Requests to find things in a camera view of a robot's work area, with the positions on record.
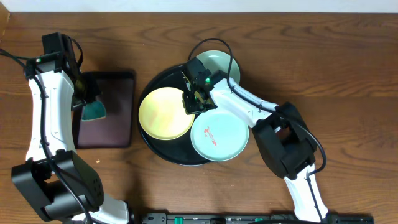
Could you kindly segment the rectangular black sponge tray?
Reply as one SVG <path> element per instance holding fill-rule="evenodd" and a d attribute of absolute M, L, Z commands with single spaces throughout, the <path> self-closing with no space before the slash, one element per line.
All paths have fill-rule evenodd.
<path fill-rule="evenodd" d="M 134 102 L 134 72 L 85 72 L 101 91 L 96 99 L 106 110 L 105 117 L 84 120 L 85 109 L 76 110 L 72 120 L 73 141 L 77 149 L 124 148 L 131 144 Z"/>

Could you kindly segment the green sponge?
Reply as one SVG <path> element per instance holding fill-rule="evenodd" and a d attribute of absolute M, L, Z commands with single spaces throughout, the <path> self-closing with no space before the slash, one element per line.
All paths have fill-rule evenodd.
<path fill-rule="evenodd" d="M 96 100 L 92 103 L 88 103 L 83 107 L 81 120 L 82 121 L 94 121 L 97 119 L 103 119 L 106 117 L 106 108 L 102 102 Z"/>

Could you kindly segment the light blue plate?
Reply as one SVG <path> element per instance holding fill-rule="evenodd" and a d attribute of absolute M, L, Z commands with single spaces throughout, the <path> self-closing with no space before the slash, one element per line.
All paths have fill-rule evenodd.
<path fill-rule="evenodd" d="M 205 68 L 209 69 L 211 73 L 222 70 L 225 73 L 229 68 L 230 55 L 219 51 L 219 50 L 208 50 L 197 55 Z M 234 79 L 237 84 L 241 81 L 241 72 L 239 65 L 235 59 L 233 59 L 230 71 L 230 77 Z"/>
<path fill-rule="evenodd" d="M 249 127 L 227 110 L 209 110 L 193 122 L 190 139 L 193 148 L 205 159 L 227 161 L 246 147 Z"/>

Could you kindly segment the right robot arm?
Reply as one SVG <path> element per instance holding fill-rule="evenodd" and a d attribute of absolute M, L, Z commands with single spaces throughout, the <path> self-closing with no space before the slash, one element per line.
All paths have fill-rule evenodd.
<path fill-rule="evenodd" d="M 262 100 L 239 86 L 230 72 L 211 72 L 198 59 L 187 60 L 183 71 L 188 90 L 183 93 L 187 114 L 221 108 L 251 129 L 266 166 L 284 179 L 294 202 L 295 216 L 321 223 L 328 209 L 315 180 L 326 166 L 326 154 L 291 103 L 279 106 Z"/>

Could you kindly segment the yellow plate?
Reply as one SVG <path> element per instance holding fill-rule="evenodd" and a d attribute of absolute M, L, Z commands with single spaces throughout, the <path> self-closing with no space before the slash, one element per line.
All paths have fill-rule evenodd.
<path fill-rule="evenodd" d="M 146 95 L 138 118 L 146 134 L 165 141 L 184 135 L 195 120 L 193 114 L 185 112 L 183 91 L 173 87 L 158 88 Z"/>

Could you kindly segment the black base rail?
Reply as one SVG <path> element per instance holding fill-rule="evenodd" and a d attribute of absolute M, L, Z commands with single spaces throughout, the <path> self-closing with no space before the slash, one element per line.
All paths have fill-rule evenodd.
<path fill-rule="evenodd" d="M 142 216 L 141 224 L 303 224 L 316 223 L 303 221 L 293 214 L 276 215 L 168 215 L 166 213 L 147 213 Z M 327 215 L 320 223 L 323 224 L 375 224 L 373 217 Z"/>

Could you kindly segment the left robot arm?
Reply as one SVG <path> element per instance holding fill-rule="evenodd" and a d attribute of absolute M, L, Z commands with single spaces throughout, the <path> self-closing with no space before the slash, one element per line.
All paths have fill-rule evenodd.
<path fill-rule="evenodd" d="M 12 182 L 45 222 L 130 223 L 128 204 L 106 194 L 98 173 L 76 152 L 72 112 L 105 116 L 96 80 L 82 74 L 77 41 L 59 32 L 42 36 L 44 54 L 23 64 L 32 93 L 32 137 Z"/>

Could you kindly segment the round black tray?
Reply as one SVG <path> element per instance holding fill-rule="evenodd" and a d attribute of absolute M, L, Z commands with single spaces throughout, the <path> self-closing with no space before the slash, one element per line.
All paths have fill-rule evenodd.
<path fill-rule="evenodd" d="M 182 69 L 182 65 L 177 65 L 158 74 L 143 91 L 140 104 L 146 95 L 158 88 L 173 87 L 183 90 L 183 88 L 185 88 L 185 82 L 183 80 Z M 179 138 L 165 141 L 149 136 L 139 124 L 139 129 L 143 140 L 152 151 L 166 161 L 184 166 L 198 166 L 211 162 L 210 160 L 199 155 L 193 148 L 190 139 L 191 128 Z"/>

